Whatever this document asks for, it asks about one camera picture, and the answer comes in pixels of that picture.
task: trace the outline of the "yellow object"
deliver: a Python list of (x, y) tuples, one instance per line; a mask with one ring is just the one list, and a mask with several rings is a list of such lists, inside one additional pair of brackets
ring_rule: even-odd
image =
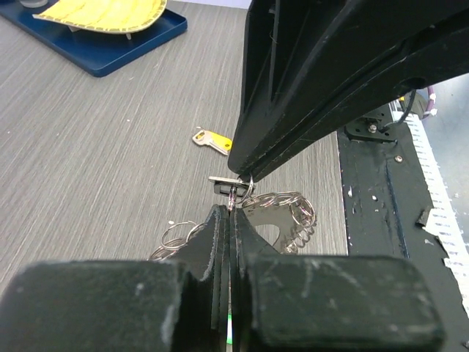
[(197, 145), (209, 145), (224, 155), (228, 155), (228, 152), (232, 148), (232, 140), (230, 138), (204, 129), (197, 132), (197, 134), (192, 137), (192, 140)]
[(59, 0), (34, 18), (94, 32), (125, 34), (151, 26), (167, 0)]
[(213, 142), (218, 145), (221, 149), (225, 149), (227, 152), (229, 152), (232, 148), (232, 140), (230, 138), (226, 138), (224, 136), (221, 136), (220, 134), (216, 134), (213, 132), (210, 132), (212, 134), (212, 139)]

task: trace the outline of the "blue tray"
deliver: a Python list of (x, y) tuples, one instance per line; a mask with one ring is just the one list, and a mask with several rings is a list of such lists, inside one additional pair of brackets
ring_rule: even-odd
[(56, 1), (49, 0), (48, 5), (39, 9), (26, 9), (15, 0), (0, 0), (0, 15), (95, 77), (114, 72), (188, 28), (187, 20), (170, 10), (165, 10), (148, 29), (132, 33), (130, 40), (123, 34), (82, 30), (72, 33), (64, 25), (32, 17)]

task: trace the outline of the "cable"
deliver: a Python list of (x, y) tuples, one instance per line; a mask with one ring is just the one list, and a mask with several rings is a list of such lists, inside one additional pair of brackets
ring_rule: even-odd
[(405, 121), (405, 119), (407, 119), (407, 116), (409, 116), (410, 110), (412, 110), (413, 101), (416, 99), (416, 94), (417, 94), (417, 89), (414, 89), (410, 93), (409, 103), (404, 113), (402, 114), (401, 118), (397, 120), (396, 122), (390, 122), (384, 125), (384, 127), (380, 129), (381, 133), (385, 133), (386, 131), (389, 130), (389, 128), (391, 128), (394, 125), (395, 126), (401, 125)]
[(437, 109), (435, 109), (435, 101), (437, 100), (437, 95), (432, 86), (426, 88), (428, 92), (428, 102), (426, 103), (426, 108), (422, 119), (426, 119), (429, 115), (435, 116), (437, 114)]

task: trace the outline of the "keychain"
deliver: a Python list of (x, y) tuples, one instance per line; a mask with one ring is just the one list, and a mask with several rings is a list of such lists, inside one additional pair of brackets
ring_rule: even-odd
[[(312, 204), (300, 192), (265, 193), (253, 197), (255, 189), (251, 178), (249, 183), (223, 177), (209, 177), (216, 194), (229, 198), (228, 210), (239, 205), (245, 211), (252, 226), (272, 224), (280, 229), (273, 248), (281, 254), (297, 254), (298, 249), (311, 240), (317, 224), (316, 212)], [(166, 240), (175, 227), (190, 225), (185, 236)], [(179, 248), (185, 246), (203, 227), (193, 221), (183, 221), (171, 225), (161, 238), (161, 245), (152, 253), (149, 260), (164, 260)]]

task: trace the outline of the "yellow plate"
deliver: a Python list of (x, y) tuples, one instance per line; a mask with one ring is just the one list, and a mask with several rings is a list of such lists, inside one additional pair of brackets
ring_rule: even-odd
[(167, 0), (59, 0), (39, 15), (40, 20), (94, 32), (125, 34), (150, 27)]

